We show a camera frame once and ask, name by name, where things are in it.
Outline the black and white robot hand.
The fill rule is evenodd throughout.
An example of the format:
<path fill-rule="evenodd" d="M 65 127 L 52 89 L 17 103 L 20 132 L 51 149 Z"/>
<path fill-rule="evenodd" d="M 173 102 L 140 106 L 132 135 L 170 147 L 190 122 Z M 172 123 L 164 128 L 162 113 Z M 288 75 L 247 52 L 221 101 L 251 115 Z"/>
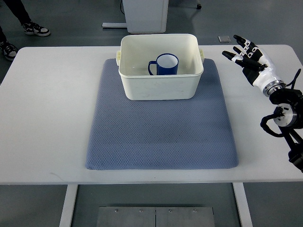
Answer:
<path fill-rule="evenodd" d="M 235 53 L 223 51 L 222 55 L 242 67 L 247 81 L 267 97 L 278 89 L 286 87 L 276 74 L 276 67 L 267 53 L 252 41 L 238 35 L 233 38 L 241 48 L 233 47 Z"/>

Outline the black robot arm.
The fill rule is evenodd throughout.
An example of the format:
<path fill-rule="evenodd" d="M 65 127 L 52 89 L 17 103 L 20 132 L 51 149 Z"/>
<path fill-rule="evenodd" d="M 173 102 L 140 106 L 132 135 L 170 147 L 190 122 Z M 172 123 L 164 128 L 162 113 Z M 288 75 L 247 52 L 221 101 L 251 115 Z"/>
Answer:
<path fill-rule="evenodd" d="M 287 85 L 276 80 L 265 87 L 265 95 L 276 108 L 262 118 L 260 126 L 268 134 L 286 140 L 290 148 L 289 162 L 302 171 L 303 139 L 296 130 L 303 128 L 303 94 L 294 88 L 300 73 L 301 69 Z"/>

